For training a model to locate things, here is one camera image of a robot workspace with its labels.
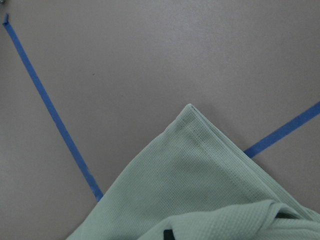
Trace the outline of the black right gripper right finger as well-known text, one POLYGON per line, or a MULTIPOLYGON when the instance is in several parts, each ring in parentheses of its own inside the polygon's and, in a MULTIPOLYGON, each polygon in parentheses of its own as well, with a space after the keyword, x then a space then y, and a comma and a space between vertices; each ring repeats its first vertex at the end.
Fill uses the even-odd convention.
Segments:
POLYGON ((298 217, 287 212, 278 212, 276 215, 277 219, 297 219, 298 217))

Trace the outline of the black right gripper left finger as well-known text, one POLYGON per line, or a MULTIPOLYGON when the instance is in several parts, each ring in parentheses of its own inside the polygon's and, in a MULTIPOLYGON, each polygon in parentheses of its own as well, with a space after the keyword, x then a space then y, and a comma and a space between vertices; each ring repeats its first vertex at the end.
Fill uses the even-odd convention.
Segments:
POLYGON ((163 231, 163 240, 176 240, 172 229, 165 229, 163 231))

